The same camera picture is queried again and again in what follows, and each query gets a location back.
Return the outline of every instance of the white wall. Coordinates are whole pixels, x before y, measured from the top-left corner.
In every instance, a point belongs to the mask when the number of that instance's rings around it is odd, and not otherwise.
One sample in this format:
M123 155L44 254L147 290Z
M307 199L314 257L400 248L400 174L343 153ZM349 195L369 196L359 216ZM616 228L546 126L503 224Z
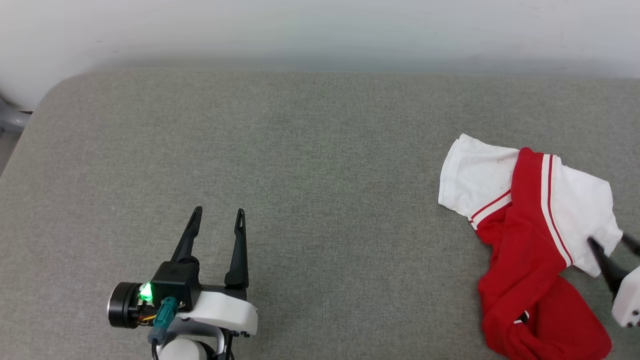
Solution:
M121 66L640 78L638 0L0 0L0 95Z

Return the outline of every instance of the teal connector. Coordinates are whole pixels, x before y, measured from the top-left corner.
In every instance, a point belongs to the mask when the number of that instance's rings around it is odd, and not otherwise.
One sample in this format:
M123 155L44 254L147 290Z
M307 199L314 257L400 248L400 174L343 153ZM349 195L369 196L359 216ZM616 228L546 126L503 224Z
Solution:
M176 300L175 297L165 298L154 319L154 328L149 331L149 335L147 336L150 344L153 344L154 340L157 340L158 345L164 344L166 332L177 312L178 300Z

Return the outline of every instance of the black cable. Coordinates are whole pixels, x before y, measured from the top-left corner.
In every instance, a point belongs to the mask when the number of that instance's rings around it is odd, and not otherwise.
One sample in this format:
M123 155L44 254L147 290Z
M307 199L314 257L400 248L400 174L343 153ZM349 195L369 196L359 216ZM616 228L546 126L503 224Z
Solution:
M153 358L153 360L160 360L158 358L158 350L156 349L158 345L158 339L153 339L153 341L151 341L151 357Z

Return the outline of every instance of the red fabric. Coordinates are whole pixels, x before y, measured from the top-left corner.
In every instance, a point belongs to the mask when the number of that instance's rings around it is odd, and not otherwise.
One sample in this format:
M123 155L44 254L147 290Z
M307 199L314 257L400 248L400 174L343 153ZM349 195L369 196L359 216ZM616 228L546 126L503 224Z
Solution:
M611 339L559 276L566 262L541 210L542 157L520 151L511 204L477 227L480 239L493 247L490 269L478 284L486 342L510 359L603 359ZM528 322L514 323L525 310Z

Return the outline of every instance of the gray metal pipe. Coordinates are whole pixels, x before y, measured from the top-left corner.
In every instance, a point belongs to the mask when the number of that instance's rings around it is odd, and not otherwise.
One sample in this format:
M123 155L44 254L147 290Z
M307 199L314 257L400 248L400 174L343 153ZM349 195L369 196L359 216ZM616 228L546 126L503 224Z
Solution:
M31 115L10 108L0 99L0 127L13 133L21 133L27 126Z

